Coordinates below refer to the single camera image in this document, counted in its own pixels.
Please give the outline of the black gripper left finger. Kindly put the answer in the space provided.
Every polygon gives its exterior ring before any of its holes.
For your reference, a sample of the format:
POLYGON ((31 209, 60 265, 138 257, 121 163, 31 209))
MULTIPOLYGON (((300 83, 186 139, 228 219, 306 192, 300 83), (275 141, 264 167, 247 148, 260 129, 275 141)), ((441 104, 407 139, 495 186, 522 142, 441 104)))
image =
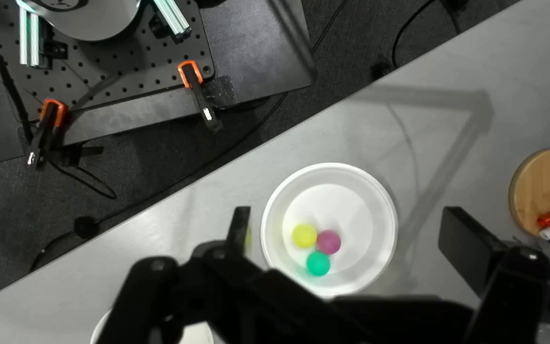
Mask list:
POLYGON ((247 246, 247 234, 250 225, 250 207, 249 206, 237 206, 233 209, 233 217, 229 223, 229 230, 226 236, 226 242, 231 249, 243 253, 247 246))

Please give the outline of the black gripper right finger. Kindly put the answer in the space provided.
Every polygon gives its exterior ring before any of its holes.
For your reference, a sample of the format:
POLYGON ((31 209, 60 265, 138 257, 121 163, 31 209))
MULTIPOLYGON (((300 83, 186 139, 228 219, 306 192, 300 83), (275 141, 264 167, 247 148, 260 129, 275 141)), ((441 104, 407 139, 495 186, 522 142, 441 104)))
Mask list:
POLYGON ((466 284, 482 295, 506 244, 461 206, 445 206, 438 246, 466 284))

